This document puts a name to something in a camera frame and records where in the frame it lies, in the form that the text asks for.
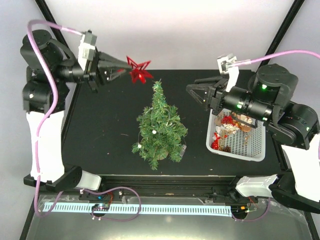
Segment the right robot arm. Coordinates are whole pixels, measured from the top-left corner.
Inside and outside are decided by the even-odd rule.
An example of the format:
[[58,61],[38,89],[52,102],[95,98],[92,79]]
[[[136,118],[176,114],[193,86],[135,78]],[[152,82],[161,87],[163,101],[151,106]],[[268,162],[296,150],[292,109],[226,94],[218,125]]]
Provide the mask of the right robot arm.
[[260,67],[249,89],[229,87],[222,76],[197,79],[186,91],[213,116],[222,110],[261,121],[271,137],[287,150],[291,168],[265,177],[243,176],[227,189],[234,202],[243,197],[274,198],[285,207],[310,213],[320,211],[320,175],[317,139],[320,121],[311,107],[295,103],[298,77],[278,64]]

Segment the small green christmas tree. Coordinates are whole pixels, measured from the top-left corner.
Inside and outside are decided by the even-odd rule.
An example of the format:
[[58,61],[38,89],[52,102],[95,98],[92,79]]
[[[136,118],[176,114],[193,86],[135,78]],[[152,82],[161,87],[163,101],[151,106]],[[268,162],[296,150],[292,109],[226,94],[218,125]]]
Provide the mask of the small green christmas tree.
[[139,131],[132,153],[138,153],[155,171],[161,160],[169,158],[175,163],[182,160],[180,151],[188,129],[181,122],[178,108],[167,103],[160,80],[153,84],[152,90],[151,105],[136,119]]

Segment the red star ornament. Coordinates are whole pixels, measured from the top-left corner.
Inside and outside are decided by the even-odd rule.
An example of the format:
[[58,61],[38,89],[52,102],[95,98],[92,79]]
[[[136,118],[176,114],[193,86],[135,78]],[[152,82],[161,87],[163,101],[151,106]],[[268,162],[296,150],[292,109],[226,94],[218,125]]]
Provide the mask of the red star ornament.
[[130,76],[132,82],[135,84],[137,81],[140,81],[142,84],[145,84],[147,79],[153,79],[153,75],[150,74],[146,68],[151,63],[151,60],[137,63],[133,61],[129,56],[126,56],[127,64],[132,67],[132,70],[130,71]]

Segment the white plastic basket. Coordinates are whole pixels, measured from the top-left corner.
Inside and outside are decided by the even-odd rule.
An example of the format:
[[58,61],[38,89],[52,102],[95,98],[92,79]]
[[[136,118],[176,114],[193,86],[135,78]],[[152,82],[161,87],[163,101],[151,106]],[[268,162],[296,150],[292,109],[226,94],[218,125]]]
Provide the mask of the white plastic basket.
[[234,134],[228,136],[224,141],[224,145],[230,148],[230,152],[225,152],[212,148],[215,133],[217,132],[215,120],[216,116],[210,113],[205,144],[211,153],[254,162],[261,162],[265,158],[266,129],[265,126],[263,126],[263,122],[257,120],[257,127],[253,128],[248,133],[238,130]]

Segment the clear battery box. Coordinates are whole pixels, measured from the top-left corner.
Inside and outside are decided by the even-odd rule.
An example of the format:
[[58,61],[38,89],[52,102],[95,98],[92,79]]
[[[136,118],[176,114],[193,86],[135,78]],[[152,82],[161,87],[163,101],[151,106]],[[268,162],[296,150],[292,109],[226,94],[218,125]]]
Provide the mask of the clear battery box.
[[181,150],[180,150],[180,153],[179,153],[179,156],[180,156],[180,157],[183,157],[183,156],[184,156],[184,154],[185,154],[185,152],[186,152],[186,149],[187,149],[187,146],[186,146],[185,144],[183,144],[183,145],[181,146]]

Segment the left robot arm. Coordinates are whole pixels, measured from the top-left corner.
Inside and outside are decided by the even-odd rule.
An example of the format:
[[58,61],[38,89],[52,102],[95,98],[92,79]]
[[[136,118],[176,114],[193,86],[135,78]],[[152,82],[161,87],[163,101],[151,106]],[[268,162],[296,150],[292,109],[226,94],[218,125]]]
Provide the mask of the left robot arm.
[[91,31],[82,34],[78,54],[54,39],[44,29],[25,36],[20,54],[27,63],[26,85],[22,90],[23,109],[29,125],[32,167],[25,185],[59,193],[70,189],[88,189],[97,200],[108,192],[101,177],[67,165],[62,160],[62,126],[69,94],[68,83],[87,83],[93,92],[131,71],[122,60],[98,51],[97,37]]

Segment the red berry sprig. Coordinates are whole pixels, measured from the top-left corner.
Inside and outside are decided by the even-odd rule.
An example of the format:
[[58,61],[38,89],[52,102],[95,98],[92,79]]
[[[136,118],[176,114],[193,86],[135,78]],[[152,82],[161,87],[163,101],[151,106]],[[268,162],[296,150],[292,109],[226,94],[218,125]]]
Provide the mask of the red berry sprig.
[[232,125],[235,126],[236,125],[236,121],[233,119],[232,115],[228,115],[228,116],[224,116],[221,119],[221,124],[222,125]]

